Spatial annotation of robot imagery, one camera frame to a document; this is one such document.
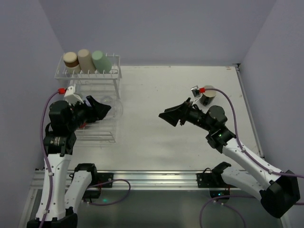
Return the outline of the clear faceted glass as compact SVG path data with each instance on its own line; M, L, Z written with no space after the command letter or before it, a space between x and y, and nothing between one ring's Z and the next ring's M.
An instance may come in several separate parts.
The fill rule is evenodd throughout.
M101 103L111 106L111 109L106 116L107 118L119 119L123 115L124 108L119 99L111 96L103 96L101 98Z

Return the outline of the black mug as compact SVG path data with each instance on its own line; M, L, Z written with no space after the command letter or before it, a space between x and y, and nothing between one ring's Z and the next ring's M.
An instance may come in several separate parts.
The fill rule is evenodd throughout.
M206 85L206 86L204 86L204 88L199 89L199 92L202 94L201 98L199 99L199 102L203 106L210 105L211 102L213 101L213 99L215 98L216 91L213 89L214 89L214 87L211 85Z

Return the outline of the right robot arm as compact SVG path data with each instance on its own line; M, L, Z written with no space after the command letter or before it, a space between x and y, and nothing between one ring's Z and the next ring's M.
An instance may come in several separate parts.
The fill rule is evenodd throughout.
M263 208L273 217L281 218L300 199L297 175L274 167L251 152L226 126L227 117L222 107L213 105L206 113L187 100L168 108L159 117L172 126L194 124L208 132L206 136L211 148L238 163L246 174L226 163L217 171L221 179L260 201Z

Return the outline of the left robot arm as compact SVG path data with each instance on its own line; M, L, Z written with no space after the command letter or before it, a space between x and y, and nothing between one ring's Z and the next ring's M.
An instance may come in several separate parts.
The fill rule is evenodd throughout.
M59 100L49 107L50 123L45 128L41 146L45 161L45 176L40 205L28 228L75 228L77 209L86 188L96 179L93 163L79 164L72 183L66 187L67 173L76 142L76 130L83 124L103 120L111 110L109 105L87 96L86 101L69 104Z

